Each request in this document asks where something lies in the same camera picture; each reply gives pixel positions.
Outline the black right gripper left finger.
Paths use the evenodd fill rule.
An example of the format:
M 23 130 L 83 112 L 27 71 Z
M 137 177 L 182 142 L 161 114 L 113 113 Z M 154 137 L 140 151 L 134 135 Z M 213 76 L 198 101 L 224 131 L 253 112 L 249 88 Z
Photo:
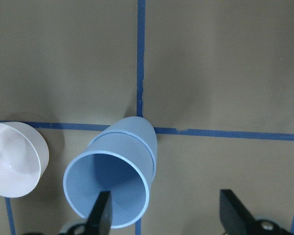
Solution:
M 108 235 L 112 224 L 112 195 L 110 191 L 99 193 L 85 225 L 86 235 Z

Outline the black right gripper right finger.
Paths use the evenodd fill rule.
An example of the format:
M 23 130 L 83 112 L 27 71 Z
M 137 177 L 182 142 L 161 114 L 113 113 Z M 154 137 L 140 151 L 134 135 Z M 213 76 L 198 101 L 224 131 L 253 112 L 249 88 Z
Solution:
M 231 189 L 220 190 L 219 217 L 228 235 L 246 235 L 256 220 Z

